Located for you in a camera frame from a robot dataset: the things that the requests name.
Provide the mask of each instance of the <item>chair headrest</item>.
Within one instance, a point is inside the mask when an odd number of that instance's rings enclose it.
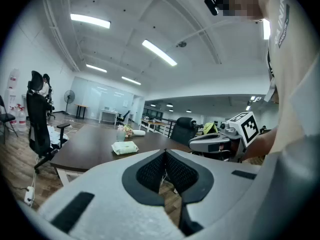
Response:
[[[183,128],[193,129],[196,121],[192,121],[192,118],[190,117],[179,117],[176,124]]]
[[[28,89],[40,91],[44,87],[44,80],[40,73],[31,71],[32,79],[28,82]]]

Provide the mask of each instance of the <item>beige t-shirt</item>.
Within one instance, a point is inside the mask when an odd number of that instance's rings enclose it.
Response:
[[[270,151],[273,153],[305,135],[290,96],[309,71],[320,42],[297,0],[269,0],[269,21],[269,52],[279,95],[278,129]]]

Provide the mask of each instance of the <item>white table leg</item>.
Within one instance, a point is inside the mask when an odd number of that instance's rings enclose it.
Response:
[[[68,180],[68,177],[67,177],[67,174],[66,174],[66,171],[65,170],[62,170],[62,169],[56,169],[58,174],[59,174],[59,177],[60,177],[60,180],[62,182],[62,185],[68,185],[70,182]]]
[[[102,119],[102,111],[100,111],[99,124],[100,124],[101,119]]]

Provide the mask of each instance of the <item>ceiling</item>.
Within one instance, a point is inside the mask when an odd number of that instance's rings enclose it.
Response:
[[[168,112],[169,109],[172,109],[174,112],[185,113],[186,110],[191,110],[194,114],[229,118],[246,111],[250,98],[251,96],[248,95],[192,96],[146,101],[145,106],[149,107],[154,104],[156,107],[151,108],[159,111]],[[262,96],[260,101],[253,102],[250,111],[258,113],[261,109],[266,109],[267,102],[263,98]],[[173,107],[167,107],[168,103],[171,103]]]
[[[220,74],[223,65],[264,62],[268,42],[262,23],[213,16],[204,0],[50,0],[56,27],[72,57],[74,70],[90,64],[107,70],[106,78],[134,79],[150,89],[164,82],[187,84],[194,75]],[[70,13],[111,22],[110,29],[71,21]],[[173,58],[172,67],[142,46],[147,39]],[[177,47],[181,41],[186,47]],[[260,75],[265,67],[243,67]],[[239,74],[228,69],[226,77]]]

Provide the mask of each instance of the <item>floor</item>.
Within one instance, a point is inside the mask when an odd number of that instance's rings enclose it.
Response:
[[[102,128],[114,128],[113,123],[101,122],[93,119],[76,119],[73,115],[64,115],[55,113],[55,119],[52,117],[48,123],[55,127],[57,125],[69,122],[72,129],[65,130],[65,133],[71,139],[83,125],[92,125]],[[130,122],[133,129],[138,129],[138,125]],[[30,186],[34,176],[34,165],[36,164],[37,154],[31,150],[28,141],[28,131],[18,132],[18,136],[11,132],[5,138],[0,136],[0,168],[2,175],[6,179],[8,186],[17,200],[24,200],[26,190]],[[47,200],[54,192],[62,188],[63,185],[56,175],[55,170],[47,162],[40,168],[40,174],[35,177],[35,199],[32,208],[37,210],[39,206]],[[160,186],[159,194],[164,198],[165,211],[175,225],[178,225],[181,212],[181,197],[174,193],[174,186],[166,180]]]

